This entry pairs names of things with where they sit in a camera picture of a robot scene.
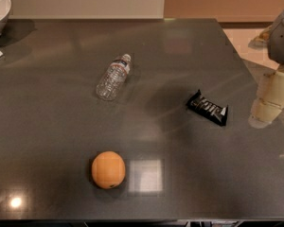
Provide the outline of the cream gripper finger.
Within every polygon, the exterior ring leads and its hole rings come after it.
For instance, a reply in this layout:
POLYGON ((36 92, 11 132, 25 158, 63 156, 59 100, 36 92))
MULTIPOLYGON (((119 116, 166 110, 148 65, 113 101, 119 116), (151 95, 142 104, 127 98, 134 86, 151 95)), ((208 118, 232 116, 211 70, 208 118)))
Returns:
POLYGON ((257 98, 249 116, 249 124, 256 129, 271 125, 284 110, 284 65, 264 73, 258 83, 257 98))

